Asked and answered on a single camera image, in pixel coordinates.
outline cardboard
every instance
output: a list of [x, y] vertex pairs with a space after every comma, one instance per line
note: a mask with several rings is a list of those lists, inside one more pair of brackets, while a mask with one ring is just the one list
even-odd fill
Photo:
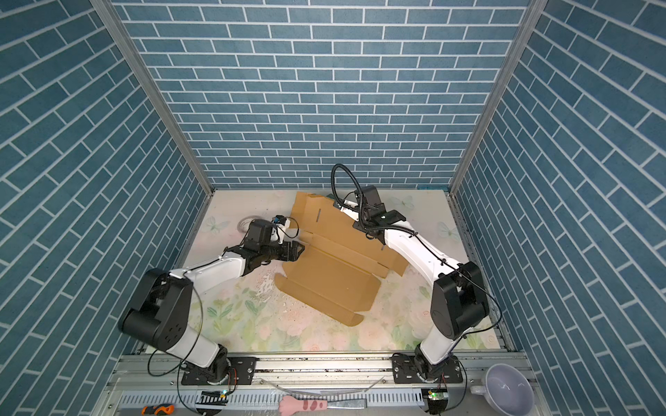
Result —
[[354, 221], [325, 196], [299, 192], [291, 217], [306, 249], [275, 276], [282, 292], [347, 326], [363, 321], [389, 270], [402, 275], [408, 262], [397, 252], [353, 228]]

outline orange and black tool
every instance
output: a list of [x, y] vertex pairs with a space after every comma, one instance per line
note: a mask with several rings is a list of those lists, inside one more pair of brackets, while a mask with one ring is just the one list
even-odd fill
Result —
[[173, 413], [174, 406], [170, 405], [168, 403], [162, 403], [161, 405], [157, 406], [146, 406], [143, 408], [141, 411], [142, 415], [157, 415], [157, 416], [163, 416], [163, 415], [170, 415]]

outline pink cat paw handle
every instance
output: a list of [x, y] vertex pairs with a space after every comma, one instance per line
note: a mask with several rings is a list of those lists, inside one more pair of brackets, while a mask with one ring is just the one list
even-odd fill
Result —
[[282, 416], [291, 416], [297, 411], [315, 411], [326, 410], [328, 402], [326, 400], [298, 400], [291, 396], [284, 396], [280, 402], [280, 414]]

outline blue brick wall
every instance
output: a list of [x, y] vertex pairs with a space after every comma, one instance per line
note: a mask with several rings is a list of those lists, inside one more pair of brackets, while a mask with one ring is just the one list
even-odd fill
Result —
[[664, 22], [550, 0], [458, 195], [554, 414], [666, 414]]
[[87, 0], [0, 1], [0, 415], [89, 412], [198, 182]]
[[443, 188], [528, 0], [222, 3], [114, 1], [217, 188]]

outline black mounting plate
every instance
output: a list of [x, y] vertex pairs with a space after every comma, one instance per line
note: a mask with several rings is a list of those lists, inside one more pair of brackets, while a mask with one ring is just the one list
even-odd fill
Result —
[[[231, 363], [231, 372], [235, 369], [236, 372], [236, 384], [237, 385], [250, 385], [252, 384], [252, 378], [254, 377], [254, 366], [256, 365], [255, 357], [228, 357], [229, 362]], [[206, 380], [201, 379], [196, 376], [195, 373], [183, 373], [182, 380], [180, 381], [181, 385], [205, 385], [211, 386]]]
[[[416, 370], [414, 354], [394, 354], [391, 357], [391, 364], [393, 367], [393, 382], [395, 384], [425, 383], [425, 381], [419, 377]], [[453, 355], [449, 358], [448, 362], [444, 364], [442, 373], [444, 374], [444, 381], [446, 383], [463, 382], [458, 359]]]

